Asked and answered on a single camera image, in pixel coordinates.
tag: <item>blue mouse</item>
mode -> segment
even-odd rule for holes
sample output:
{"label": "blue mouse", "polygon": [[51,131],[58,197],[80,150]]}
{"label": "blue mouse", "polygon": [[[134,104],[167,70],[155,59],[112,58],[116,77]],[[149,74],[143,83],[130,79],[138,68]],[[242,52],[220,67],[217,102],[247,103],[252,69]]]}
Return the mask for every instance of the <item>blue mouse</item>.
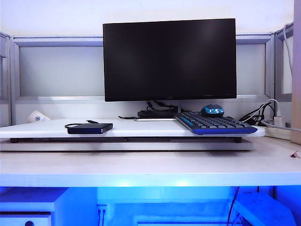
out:
{"label": "blue mouse", "polygon": [[219,105],[207,105],[202,108],[201,114],[204,117],[219,118],[224,115],[224,109]]}

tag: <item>black monitor screen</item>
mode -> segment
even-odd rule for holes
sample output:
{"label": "black monitor screen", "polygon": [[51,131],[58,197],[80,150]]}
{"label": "black monitor screen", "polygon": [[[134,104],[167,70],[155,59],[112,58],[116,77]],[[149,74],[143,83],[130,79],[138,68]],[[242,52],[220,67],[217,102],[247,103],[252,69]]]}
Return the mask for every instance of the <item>black monitor screen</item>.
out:
{"label": "black monitor screen", "polygon": [[105,101],[236,98],[235,19],[103,25]]}

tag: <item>plug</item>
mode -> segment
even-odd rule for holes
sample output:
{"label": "plug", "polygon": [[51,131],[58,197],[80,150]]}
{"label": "plug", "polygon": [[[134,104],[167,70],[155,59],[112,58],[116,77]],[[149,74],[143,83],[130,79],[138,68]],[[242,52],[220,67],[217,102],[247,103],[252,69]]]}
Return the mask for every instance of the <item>plug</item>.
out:
{"label": "plug", "polygon": [[274,117],[274,125],[279,127],[285,127],[285,122],[282,116]]}

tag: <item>white cable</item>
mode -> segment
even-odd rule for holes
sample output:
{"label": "white cable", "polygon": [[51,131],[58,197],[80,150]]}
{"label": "white cable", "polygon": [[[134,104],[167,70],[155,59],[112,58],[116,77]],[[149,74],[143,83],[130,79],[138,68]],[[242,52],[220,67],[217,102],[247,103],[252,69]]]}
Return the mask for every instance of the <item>white cable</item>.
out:
{"label": "white cable", "polygon": [[293,75],[293,62],[292,62],[292,54],[291,54],[291,50],[288,47],[287,44],[287,38],[286,38],[286,33],[285,33],[285,28],[288,26],[288,24],[284,25],[283,27],[283,37],[284,37],[284,42],[287,48],[287,53],[288,53],[288,62],[290,64],[290,69],[291,69],[291,75]]}
{"label": "white cable", "polygon": [[285,129],[285,130],[293,130],[293,131],[301,132],[301,129],[281,127],[281,126],[275,126],[273,124],[269,124],[269,123],[266,122],[266,119],[262,120],[261,123],[264,124],[264,125],[266,125],[267,127],[273,127],[273,128],[277,128],[277,129]]}
{"label": "white cable", "polygon": [[249,118],[247,118],[246,120],[243,120],[242,122],[248,121],[250,118],[252,118],[254,115],[256,115],[264,107],[264,105],[267,104],[270,100],[274,100],[277,103],[277,108],[278,108],[278,110],[277,110],[277,116],[281,116],[281,112],[279,110],[279,102],[277,100],[275,100],[275,99],[268,99],[266,102],[264,102],[263,104],[261,104],[262,105],[261,108],[259,108],[256,112],[254,112],[254,114],[252,114]]}

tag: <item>external hard drive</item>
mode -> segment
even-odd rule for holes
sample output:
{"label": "external hard drive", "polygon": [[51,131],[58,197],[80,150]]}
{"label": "external hard drive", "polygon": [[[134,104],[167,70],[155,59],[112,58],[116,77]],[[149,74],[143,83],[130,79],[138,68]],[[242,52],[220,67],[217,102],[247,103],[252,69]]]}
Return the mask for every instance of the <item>external hard drive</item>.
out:
{"label": "external hard drive", "polygon": [[67,127],[69,134],[102,134],[113,128],[113,123],[84,123]]}

